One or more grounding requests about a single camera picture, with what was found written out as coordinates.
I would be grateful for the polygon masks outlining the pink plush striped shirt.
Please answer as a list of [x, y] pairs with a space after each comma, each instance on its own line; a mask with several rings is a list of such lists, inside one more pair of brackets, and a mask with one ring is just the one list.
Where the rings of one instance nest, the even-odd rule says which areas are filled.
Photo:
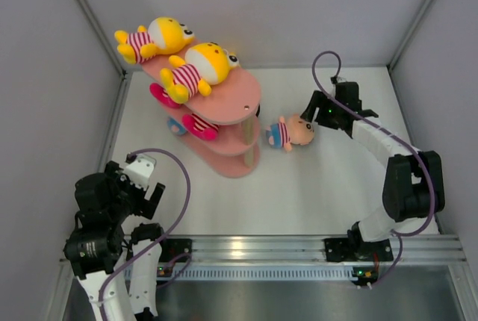
[[152, 96], [157, 99], [162, 105], [169, 107], [169, 108], [180, 108], [181, 104], [174, 102], [169, 95], [167, 94], [166, 90], [158, 83], [152, 83], [149, 86], [149, 92]]

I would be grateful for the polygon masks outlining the white pink-eared plush toy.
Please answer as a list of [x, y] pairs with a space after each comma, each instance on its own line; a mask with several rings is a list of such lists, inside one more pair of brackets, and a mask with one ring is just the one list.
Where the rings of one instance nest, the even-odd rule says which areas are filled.
[[215, 140], [218, 135], [219, 125], [208, 122], [196, 113], [185, 114], [181, 118], [184, 128], [200, 140]]

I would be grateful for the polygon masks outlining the yellow plush striped shirt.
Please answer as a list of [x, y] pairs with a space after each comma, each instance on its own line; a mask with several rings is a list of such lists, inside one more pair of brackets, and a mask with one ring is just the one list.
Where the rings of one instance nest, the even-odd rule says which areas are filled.
[[171, 55], [172, 67], [163, 68], [160, 78], [167, 95], [177, 104], [185, 104], [197, 93], [209, 96], [214, 85], [226, 80], [240, 65], [238, 57], [214, 42], [199, 43], [187, 49], [184, 57]]

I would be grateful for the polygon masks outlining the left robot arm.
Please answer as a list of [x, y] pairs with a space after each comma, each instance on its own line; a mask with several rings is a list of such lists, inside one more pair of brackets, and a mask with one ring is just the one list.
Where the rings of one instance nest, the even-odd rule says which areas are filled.
[[152, 219], [164, 192], [156, 184], [146, 197], [155, 160], [138, 155], [120, 167], [107, 163], [103, 172], [75, 184], [75, 229], [63, 248], [74, 276], [86, 292], [97, 320], [153, 320], [158, 262], [169, 251], [162, 227], [141, 223], [125, 239], [128, 216]]

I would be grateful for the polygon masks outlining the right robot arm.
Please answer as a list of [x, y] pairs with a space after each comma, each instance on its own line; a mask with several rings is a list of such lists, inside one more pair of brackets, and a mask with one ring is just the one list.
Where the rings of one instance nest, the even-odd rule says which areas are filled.
[[339, 82], [333, 91], [332, 99], [314, 91], [302, 117], [344, 131], [385, 167], [381, 206], [347, 232], [350, 253], [365, 259], [398, 225], [410, 219], [430, 221], [444, 209], [442, 161], [437, 152], [404, 142], [385, 128], [376, 112], [363, 109], [356, 82]]

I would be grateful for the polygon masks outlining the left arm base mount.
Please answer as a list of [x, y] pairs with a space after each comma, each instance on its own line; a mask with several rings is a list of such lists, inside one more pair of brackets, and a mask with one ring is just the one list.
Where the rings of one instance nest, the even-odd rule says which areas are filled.
[[[168, 263], [173, 258], [189, 254], [192, 250], [193, 241], [190, 238], [168, 238], [160, 242], [162, 253], [159, 258], [161, 263]], [[186, 256], [182, 256], [178, 259], [178, 262], [185, 262], [187, 260]]]

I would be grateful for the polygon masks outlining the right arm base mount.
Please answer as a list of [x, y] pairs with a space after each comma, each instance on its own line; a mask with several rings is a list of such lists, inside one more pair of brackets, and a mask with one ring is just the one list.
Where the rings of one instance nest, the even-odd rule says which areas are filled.
[[346, 237], [324, 240], [326, 260], [340, 263], [345, 261], [393, 261], [394, 256], [389, 240], [378, 242], [353, 242]]

